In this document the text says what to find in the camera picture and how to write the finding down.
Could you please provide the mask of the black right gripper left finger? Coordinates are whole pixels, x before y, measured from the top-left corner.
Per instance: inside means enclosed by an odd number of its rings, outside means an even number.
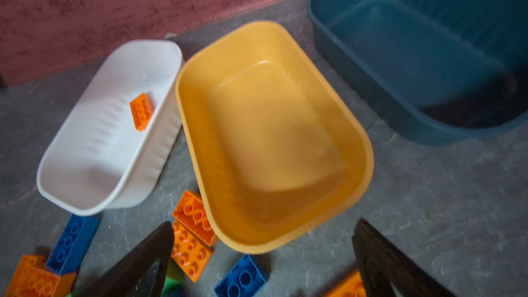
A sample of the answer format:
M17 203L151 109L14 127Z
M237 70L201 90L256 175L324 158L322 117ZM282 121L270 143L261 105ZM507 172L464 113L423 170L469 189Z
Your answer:
M161 296L174 242L165 221L81 296Z

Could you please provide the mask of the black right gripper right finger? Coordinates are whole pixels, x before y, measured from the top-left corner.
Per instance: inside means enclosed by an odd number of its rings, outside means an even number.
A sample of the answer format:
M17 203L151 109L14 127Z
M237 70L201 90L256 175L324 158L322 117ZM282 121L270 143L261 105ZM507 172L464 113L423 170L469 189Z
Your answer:
M352 244L367 296L455 296L363 218Z

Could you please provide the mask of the orange lego plate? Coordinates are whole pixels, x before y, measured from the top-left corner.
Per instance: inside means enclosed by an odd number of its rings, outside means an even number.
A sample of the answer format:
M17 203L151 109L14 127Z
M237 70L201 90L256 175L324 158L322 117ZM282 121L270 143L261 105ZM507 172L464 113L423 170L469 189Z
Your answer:
M133 123L137 131L144 131L153 115L151 100L146 93L140 94L129 103Z

